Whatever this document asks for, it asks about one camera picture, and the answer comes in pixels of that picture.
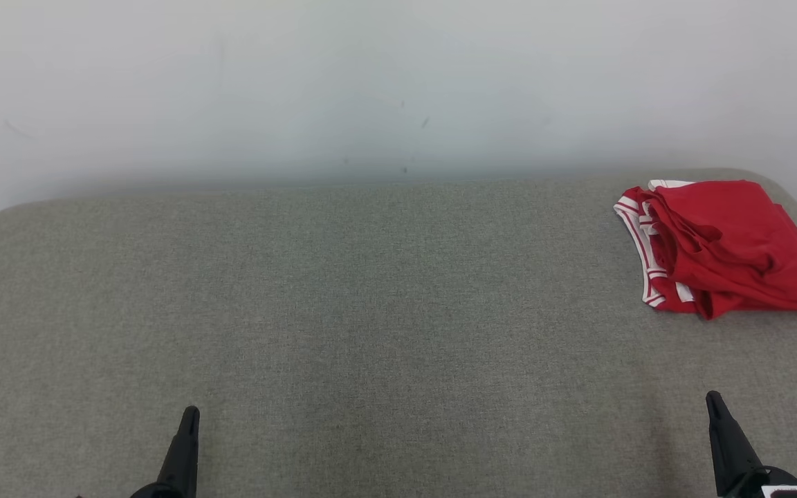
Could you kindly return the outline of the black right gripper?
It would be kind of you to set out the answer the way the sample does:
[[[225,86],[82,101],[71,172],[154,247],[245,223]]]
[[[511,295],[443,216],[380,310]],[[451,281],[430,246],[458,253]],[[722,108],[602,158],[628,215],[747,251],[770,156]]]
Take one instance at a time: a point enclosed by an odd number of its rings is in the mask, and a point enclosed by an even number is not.
[[[706,394],[715,488],[720,497],[797,497],[797,478],[762,462],[718,391]]]

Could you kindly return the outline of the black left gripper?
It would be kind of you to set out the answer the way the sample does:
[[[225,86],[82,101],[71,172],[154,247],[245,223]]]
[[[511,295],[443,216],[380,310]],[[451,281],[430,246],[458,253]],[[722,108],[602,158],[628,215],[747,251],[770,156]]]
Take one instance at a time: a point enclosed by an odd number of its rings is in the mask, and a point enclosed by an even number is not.
[[[130,498],[196,497],[199,421],[199,408],[186,407],[159,470],[157,482],[136,490]]]

